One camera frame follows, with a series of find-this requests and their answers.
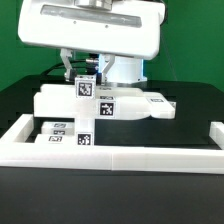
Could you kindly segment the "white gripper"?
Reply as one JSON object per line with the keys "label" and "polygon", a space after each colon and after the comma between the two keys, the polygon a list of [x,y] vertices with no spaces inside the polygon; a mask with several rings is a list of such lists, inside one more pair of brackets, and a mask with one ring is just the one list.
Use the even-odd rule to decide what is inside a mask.
{"label": "white gripper", "polygon": [[75,0],[24,0],[18,35],[27,44],[62,48],[67,82],[77,75],[71,50],[100,54],[97,78],[105,84],[114,55],[151,60],[158,54],[164,17],[159,2],[121,0],[105,11],[77,6]]}

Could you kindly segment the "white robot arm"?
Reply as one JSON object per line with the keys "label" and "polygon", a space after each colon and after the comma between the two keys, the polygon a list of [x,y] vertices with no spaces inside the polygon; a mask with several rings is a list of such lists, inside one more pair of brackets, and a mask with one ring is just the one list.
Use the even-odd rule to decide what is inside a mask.
{"label": "white robot arm", "polygon": [[58,48],[66,68],[74,51],[99,56],[103,83],[142,82],[143,62],[156,57],[163,2],[145,0],[23,0],[22,42]]}

